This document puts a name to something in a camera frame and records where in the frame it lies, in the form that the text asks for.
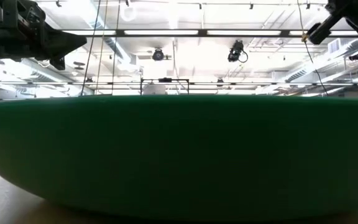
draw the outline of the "security camera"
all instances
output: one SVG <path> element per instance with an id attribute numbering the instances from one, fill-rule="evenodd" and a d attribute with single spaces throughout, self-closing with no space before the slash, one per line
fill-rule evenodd
<path id="1" fill-rule="evenodd" d="M 164 59 L 164 53 L 162 52 L 162 49 L 155 49 L 153 54 L 153 60 L 155 61 L 161 61 Z"/>
<path id="2" fill-rule="evenodd" d="M 224 83 L 223 78 L 218 78 L 218 83 Z"/>
<path id="3" fill-rule="evenodd" d="M 244 44 L 242 43 L 241 40 L 236 40 L 236 42 L 233 44 L 233 47 L 230 49 L 230 53 L 229 56 L 227 57 L 227 60 L 229 62 L 239 61 L 241 63 L 245 63 L 246 61 L 244 62 L 240 61 L 240 56 L 242 55 L 242 53 L 247 55 L 246 61 L 248 61 L 248 54 L 244 51 Z"/>

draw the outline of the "metal frame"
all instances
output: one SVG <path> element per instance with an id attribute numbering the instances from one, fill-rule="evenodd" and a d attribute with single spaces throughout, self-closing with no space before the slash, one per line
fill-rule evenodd
<path id="1" fill-rule="evenodd" d="M 150 81 L 150 82 L 158 81 L 158 83 L 160 85 L 161 84 L 163 84 L 163 85 L 182 85 L 180 82 L 184 81 L 184 82 L 187 82 L 187 94 L 190 95 L 190 81 L 189 81 L 189 79 L 169 78 L 168 79 L 169 81 L 164 81 L 164 80 L 165 80 L 164 78 L 141 78 L 140 79 L 140 95 L 141 96 L 143 95 L 143 83 L 144 83 L 144 81 Z"/>
<path id="2" fill-rule="evenodd" d="M 85 83 L 86 86 L 91 85 L 142 85 L 141 82 L 99 82 L 99 83 Z M 172 81 L 178 81 L 177 83 L 169 83 L 169 82 L 158 82 L 154 83 L 156 85 L 181 85 L 180 81 L 185 81 L 188 84 L 188 88 L 190 85 L 224 85 L 224 86 L 269 86 L 269 85 L 278 85 L 278 86 L 358 86 L 358 83 L 278 83 L 278 82 L 232 82 L 232 83 L 217 83 L 217 82 L 190 82 L 189 79 L 172 79 Z M 84 85 L 82 82 L 0 82 L 0 84 L 5 85 Z"/>
<path id="3" fill-rule="evenodd" d="M 288 29 L 105 29 L 97 30 L 93 35 L 93 30 L 90 29 L 61 29 L 60 31 L 74 33 L 84 37 L 255 37 L 255 38 L 302 38 L 302 30 L 288 30 Z M 129 32 L 184 32 L 187 34 L 127 34 Z M 251 34 L 209 34 L 208 32 L 250 32 Z M 335 32 L 349 32 L 353 30 L 332 30 Z M 278 32 L 277 35 L 269 34 L 271 32 Z M 330 38 L 358 38 L 357 35 L 330 35 Z"/>

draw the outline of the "rod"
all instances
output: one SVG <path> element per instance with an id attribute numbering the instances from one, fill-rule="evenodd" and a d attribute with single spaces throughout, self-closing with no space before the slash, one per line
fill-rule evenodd
<path id="1" fill-rule="evenodd" d="M 238 85 L 238 86 L 268 86 L 268 85 L 278 85 L 278 86 L 322 86 L 321 83 L 277 83 L 277 82 L 231 82 L 231 83 L 217 83 L 217 82 L 174 82 L 171 83 L 159 83 L 153 82 L 154 85 L 178 85 L 188 84 L 190 85 Z M 4 85 L 83 85 L 82 82 L 0 82 Z M 86 86 L 97 85 L 97 83 L 89 82 L 85 83 Z M 98 85 L 113 85 L 113 82 L 99 82 Z M 141 82 L 114 82 L 114 85 L 141 85 Z M 323 83 L 324 86 L 358 86 L 358 83 Z"/>

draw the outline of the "green bowl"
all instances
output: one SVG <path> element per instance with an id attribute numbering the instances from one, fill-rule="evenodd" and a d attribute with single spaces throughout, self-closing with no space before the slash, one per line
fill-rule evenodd
<path id="1" fill-rule="evenodd" d="M 89 96 L 0 103 L 0 175 L 131 217 L 262 221 L 358 208 L 358 100 Z"/>

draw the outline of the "black camera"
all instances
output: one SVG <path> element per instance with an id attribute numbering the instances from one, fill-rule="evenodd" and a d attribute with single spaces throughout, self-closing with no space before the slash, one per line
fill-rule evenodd
<path id="1" fill-rule="evenodd" d="M 239 61 L 242 53 L 245 53 L 244 44 L 242 43 L 242 40 L 236 40 L 236 42 L 233 44 L 233 47 L 230 49 L 230 53 L 227 59 L 229 60 L 229 62 Z"/>
<path id="2" fill-rule="evenodd" d="M 153 54 L 153 60 L 155 61 L 161 61 L 164 59 L 164 53 L 162 52 L 162 49 L 155 49 L 155 52 Z"/>

